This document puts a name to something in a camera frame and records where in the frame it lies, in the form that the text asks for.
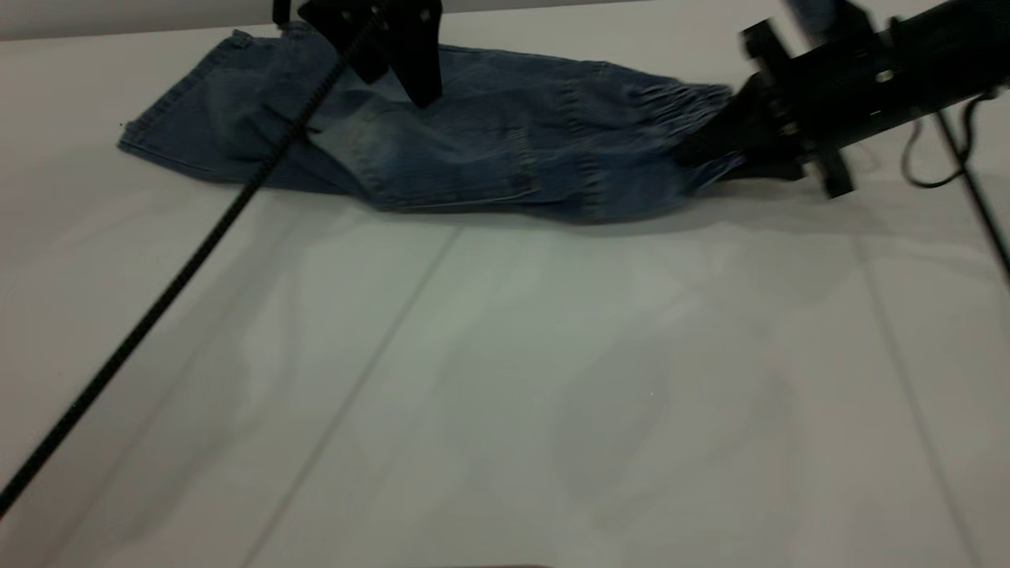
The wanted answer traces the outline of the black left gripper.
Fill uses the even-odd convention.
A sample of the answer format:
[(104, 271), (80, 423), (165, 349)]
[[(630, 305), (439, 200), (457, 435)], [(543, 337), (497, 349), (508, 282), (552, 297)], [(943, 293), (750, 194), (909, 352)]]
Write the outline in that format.
[[(367, 85), (393, 69), (416, 107), (443, 96), (439, 55), (441, 1), (274, 1), (273, 23), (304, 21), (326, 39)], [(388, 62), (372, 42), (387, 32)]]

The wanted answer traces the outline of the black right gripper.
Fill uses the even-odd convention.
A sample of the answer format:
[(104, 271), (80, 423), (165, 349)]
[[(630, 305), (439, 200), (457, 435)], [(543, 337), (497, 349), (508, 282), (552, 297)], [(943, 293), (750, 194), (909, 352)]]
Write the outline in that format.
[(811, 164), (827, 198), (854, 191), (841, 150), (881, 126), (886, 88), (877, 75), (892, 67), (869, 19), (836, 19), (817, 40), (792, 57), (771, 21), (743, 30), (755, 74), (714, 118), (677, 144), (677, 162), (742, 158), (725, 181), (785, 182), (803, 179), (802, 165)]

